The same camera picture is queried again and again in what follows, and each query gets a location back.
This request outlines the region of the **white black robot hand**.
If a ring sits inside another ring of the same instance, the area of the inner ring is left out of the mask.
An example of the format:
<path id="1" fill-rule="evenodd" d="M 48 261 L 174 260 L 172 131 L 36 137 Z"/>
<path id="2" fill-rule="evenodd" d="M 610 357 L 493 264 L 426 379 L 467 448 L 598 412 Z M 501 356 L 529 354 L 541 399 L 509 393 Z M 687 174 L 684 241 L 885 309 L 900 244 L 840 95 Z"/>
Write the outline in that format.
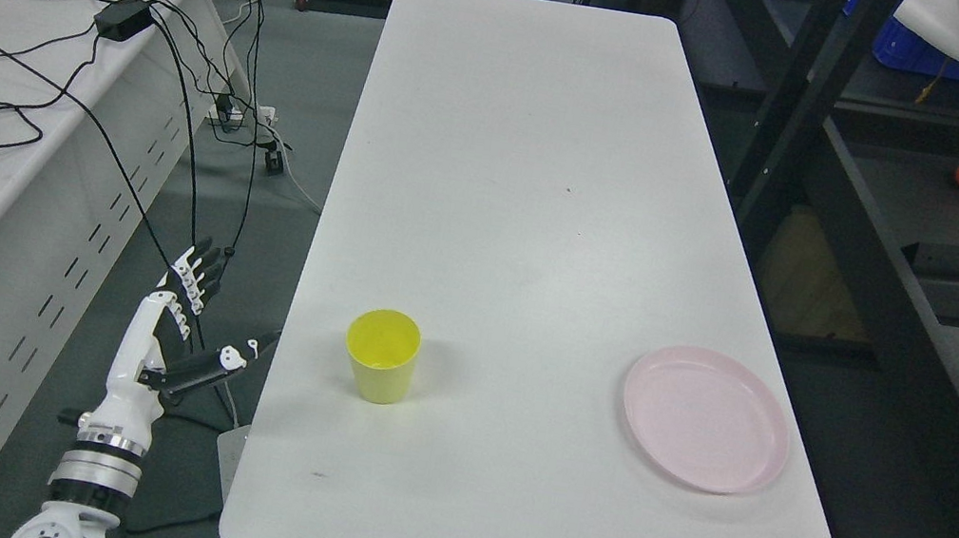
<path id="1" fill-rule="evenodd" d="M 186 352 L 197 319 L 219 290 L 221 250 L 210 238 L 195 241 L 169 264 L 129 321 L 108 369 L 105 397 L 78 419 L 78 439 L 114 445 L 137 456 L 151 448 L 152 426 L 166 405 L 195 388 L 211 387 L 258 364 L 278 341 L 248 338 L 219 349 Z"/>

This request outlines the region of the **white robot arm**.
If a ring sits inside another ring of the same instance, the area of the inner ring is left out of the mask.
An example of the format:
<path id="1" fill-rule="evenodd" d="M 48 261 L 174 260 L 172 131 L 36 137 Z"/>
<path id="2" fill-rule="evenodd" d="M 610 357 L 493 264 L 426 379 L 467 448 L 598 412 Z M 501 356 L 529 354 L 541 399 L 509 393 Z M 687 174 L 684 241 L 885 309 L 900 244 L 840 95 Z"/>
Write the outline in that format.
<path id="1" fill-rule="evenodd" d="M 48 480 L 48 498 L 10 538 L 110 538 L 141 483 L 147 448 L 106 429 L 80 429 Z"/>

